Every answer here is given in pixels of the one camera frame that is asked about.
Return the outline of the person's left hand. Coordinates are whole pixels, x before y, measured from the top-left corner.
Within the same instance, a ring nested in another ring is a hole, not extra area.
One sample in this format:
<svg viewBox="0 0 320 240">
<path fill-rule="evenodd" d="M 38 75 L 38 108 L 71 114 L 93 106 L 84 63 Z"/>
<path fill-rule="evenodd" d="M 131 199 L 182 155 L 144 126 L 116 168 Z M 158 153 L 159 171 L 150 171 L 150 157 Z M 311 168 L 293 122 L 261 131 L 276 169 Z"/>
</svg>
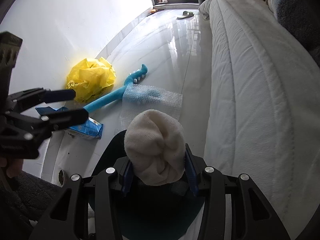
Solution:
<svg viewBox="0 0 320 240">
<path fill-rule="evenodd" d="M 5 159 L 0 158 L 1 167 L 7 169 L 7 176 L 13 178 L 22 173 L 23 159 Z"/>
</svg>

